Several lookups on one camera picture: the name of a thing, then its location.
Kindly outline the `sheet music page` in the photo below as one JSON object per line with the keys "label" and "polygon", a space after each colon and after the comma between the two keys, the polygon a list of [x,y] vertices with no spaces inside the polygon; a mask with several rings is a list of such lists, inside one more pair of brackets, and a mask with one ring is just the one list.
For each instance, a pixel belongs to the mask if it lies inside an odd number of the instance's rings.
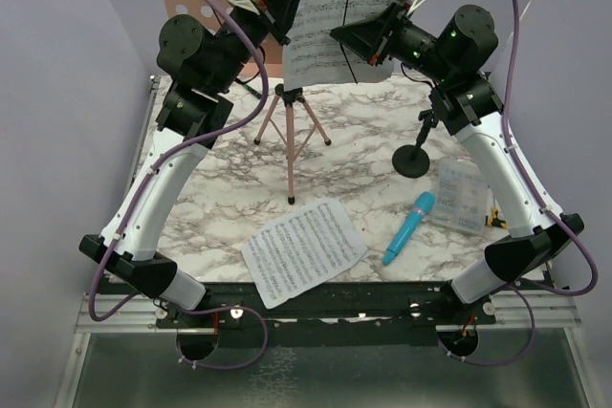
{"label": "sheet music page", "polygon": [[394,64],[371,67],[330,36],[330,30],[381,13],[393,0],[300,0],[283,48],[288,90],[318,84],[374,83],[389,78]]}
{"label": "sheet music page", "polygon": [[241,250],[268,310],[352,268],[367,252],[335,198],[316,200],[263,225]]}

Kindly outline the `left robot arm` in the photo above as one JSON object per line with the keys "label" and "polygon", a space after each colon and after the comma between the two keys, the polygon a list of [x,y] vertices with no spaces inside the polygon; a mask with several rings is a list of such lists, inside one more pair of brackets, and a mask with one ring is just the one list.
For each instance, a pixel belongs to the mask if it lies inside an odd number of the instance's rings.
{"label": "left robot arm", "polygon": [[100,234],[86,235],[81,253],[137,292],[178,306],[193,327],[210,318],[206,288],[158,252],[170,210],[195,167],[226,134],[233,108],[225,95],[268,35],[289,42],[300,0],[253,0],[235,7],[211,32],[189,14],[168,19],[159,35],[158,66],[171,86],[142,168],[115,217]]}

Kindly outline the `pink music stand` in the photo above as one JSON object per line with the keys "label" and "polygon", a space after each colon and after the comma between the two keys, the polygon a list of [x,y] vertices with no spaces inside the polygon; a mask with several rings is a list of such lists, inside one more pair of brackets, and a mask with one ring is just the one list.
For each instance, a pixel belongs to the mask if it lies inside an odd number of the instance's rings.
{"label": "pink music stand", "polygon": [[[221,26],[225,22],[224,17],[223,17]],[[248,61],[248,63],[254,62],[258,66],[264,65],[265,53],[263,49],[263,43],[259,46],[258,50],[252,52],[251,59]],[[387,61],[390,62],[390,60],[386,58],[379,65],[382,65],[383,63]],[[305,97],[303,95],[304,88],[296,88],[293,90],[288,90],[285,88],[284,82],[282,80],[281,83],[275,86],[267,85],[267,86],[264,86],[262,89],[262,97],[261,97],[260,106],[267,114],[271,114],[278,105],[283,105],[285,108],[285,117],[286,117],[287,125],[284,129],[279,131],[279,136],[285,143],[286,158],[288,161],[294,161],[297,155],[301,152],[301,147],[295,144],[294,108],[296,105],[301,105],[305,103]]]}

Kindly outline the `black microphone stand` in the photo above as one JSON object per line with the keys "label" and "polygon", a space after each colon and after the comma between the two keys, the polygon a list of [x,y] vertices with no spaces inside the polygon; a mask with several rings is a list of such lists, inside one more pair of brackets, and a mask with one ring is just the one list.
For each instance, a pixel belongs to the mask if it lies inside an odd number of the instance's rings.
{"label": "black microphone stand", "polygon": [[423,145],[430,131],[438,124],[438,118],[431,109],[422,111],[418,120],[422,123],[420,132],[414,144],[403,145],[392,156],[394,169],[403,177],[418,179],[429,169],[430,160]]}

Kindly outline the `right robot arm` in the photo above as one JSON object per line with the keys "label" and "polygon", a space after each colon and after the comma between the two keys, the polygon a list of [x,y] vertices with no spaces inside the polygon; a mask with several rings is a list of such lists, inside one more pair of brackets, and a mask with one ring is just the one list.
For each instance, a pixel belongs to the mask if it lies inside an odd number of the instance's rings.
{"label": "right robot arm", "polygon": [[330,31],[333,39],[372,66],[386,58],[431,79],[434,115],[468,151],[497,199],[508,236],[487,246],[481,261],[455,277],[439,300],[451,323],[470,316],[474,302],[555,258],[580,234],[579,214],[567,214],[548,197],[523,155],[506,144],[504,105],[480,69],[498,45],[491,14],[475,5],[460,7],[439,36],[414,25],[404,0],[382,13]]}

